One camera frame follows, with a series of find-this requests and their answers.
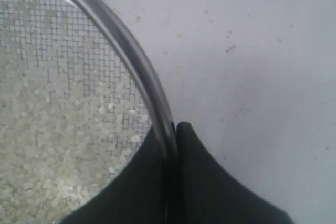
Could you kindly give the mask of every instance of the white surface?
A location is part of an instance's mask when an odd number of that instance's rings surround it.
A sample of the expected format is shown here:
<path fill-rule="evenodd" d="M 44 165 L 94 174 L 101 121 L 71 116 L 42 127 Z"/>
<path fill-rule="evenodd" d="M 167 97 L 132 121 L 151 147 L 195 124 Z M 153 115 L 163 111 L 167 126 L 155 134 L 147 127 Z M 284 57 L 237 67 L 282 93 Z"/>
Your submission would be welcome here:
<path fill-rule="evenodd" d="M 296 223 L 336 223 L 336 0 L 105 1 L 176 122 Z"/>

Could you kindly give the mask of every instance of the metal frame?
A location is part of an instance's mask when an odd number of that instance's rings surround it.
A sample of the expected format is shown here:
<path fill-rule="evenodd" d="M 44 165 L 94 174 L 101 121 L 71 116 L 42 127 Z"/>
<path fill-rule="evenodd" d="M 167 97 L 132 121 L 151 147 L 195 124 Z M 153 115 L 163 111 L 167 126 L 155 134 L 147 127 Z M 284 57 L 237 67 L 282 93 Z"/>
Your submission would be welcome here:
<path fill-rule="evenodd" d="M 119 54 L 142 95 L 165 161 L 178 158 L 172 113 L 145 52 L 120 18 L 102 0 L 66 0 L 81 9 Z"/>

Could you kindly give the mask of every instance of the metal rim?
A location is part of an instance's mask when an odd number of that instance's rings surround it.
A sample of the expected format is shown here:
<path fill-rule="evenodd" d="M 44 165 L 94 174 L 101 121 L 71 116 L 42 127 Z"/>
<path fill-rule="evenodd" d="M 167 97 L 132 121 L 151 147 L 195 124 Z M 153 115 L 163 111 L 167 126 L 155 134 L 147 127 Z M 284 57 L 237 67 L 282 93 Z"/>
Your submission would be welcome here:
<path fill-rule="evenodd" d="M 172 113 L 159 78 L 139 43 L 102 0 L 66 1 L 83 11 L 119 54 L 147 106 L 164 160 L 177 160 L 179 155 Z"/>

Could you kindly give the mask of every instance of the strainer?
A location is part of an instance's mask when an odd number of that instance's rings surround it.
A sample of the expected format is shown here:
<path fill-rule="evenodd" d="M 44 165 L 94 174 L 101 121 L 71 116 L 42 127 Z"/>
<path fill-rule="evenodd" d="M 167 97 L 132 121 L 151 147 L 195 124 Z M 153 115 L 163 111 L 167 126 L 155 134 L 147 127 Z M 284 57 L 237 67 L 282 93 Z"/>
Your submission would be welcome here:
<path fill-rule="evenodd" d="M 175 135 L 153 67 L 102 0 L 0 0 L 0 28 L 3 223 L 292 223 L 190 124 Z"/>

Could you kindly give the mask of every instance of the white countertop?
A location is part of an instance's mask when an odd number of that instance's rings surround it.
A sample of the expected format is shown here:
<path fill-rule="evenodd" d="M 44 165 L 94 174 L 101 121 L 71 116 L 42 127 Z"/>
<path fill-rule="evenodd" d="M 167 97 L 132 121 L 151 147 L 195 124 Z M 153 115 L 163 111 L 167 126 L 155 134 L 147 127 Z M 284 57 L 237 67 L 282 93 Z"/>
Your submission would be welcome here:
<path fill-rule="evenodd" d="M 336 223 L 336 0 L 105 1 L 176 122 L 296 223 Z"/>

